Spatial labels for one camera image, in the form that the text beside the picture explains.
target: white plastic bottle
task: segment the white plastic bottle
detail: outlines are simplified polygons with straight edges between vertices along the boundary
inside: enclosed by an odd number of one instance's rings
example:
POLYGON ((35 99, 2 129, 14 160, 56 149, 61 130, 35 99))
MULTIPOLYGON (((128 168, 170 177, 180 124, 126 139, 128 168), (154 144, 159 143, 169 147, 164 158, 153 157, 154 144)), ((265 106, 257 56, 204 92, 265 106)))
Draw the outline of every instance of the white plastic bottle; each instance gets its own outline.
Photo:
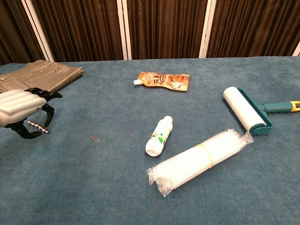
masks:
POLYGON ((165 142, 173 129, 172 121, 171 116, 165 116, 158 122, 151 138, 146 144, 146 153, 148 155, 155 157, 161 154, 165 142))

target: bottle cap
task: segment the bottle cap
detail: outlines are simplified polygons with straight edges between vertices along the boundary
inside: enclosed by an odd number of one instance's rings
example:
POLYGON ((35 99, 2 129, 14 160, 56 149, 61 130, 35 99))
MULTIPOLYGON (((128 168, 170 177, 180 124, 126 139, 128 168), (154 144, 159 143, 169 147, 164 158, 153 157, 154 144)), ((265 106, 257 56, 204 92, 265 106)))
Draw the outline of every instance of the bottle cap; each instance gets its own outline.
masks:
POLYGON ((134 85, 141 85, 141 84, 143 84, 143 81, 142 80, 134 80, 133 84, 134 85))
POLYGON ((170 122, 173 122, 173 118, 171 116, 165 116, 164 119, 169 120, 170 122))

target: orange pouch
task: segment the orange pouch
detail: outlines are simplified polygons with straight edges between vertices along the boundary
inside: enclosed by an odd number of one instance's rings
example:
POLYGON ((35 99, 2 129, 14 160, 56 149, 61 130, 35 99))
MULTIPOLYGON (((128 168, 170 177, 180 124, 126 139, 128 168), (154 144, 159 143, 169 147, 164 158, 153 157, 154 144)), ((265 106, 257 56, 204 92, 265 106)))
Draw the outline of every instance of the orange pouch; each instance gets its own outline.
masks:
POLYGON ((188 74, 161 74, 156 72, 141 72, 134 84, 144 84, 148 87, 165 87, 172 90, 188 89, 188 74))

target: lint roller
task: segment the lint roller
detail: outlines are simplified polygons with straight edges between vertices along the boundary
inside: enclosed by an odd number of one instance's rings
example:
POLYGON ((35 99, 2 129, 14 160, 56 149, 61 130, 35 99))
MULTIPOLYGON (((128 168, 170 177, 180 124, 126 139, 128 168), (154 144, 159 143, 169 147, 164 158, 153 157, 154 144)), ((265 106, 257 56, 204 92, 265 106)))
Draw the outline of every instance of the lint roller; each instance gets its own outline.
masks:
POLYGON ((259 105, 241 88, 227 88, 223 96, 244 128, 252 135, 269 134, 273 124, 267 113, 300 111, 300 101, 259 105))

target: clear plastic wrap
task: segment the clear plastic wrap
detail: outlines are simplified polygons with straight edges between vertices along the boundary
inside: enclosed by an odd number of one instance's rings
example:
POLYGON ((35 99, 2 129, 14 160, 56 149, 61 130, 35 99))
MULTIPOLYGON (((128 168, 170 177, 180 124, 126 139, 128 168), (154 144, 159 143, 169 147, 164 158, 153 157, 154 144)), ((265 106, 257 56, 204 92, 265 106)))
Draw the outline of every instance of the clear plastic wrap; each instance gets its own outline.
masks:
POLYGON ((253 138, 249 133, 240 136, 234 129, 221 132, 147 170, 149 184, 156 182, 160 193, 168 195, 207 169, 239 152, 253 138))

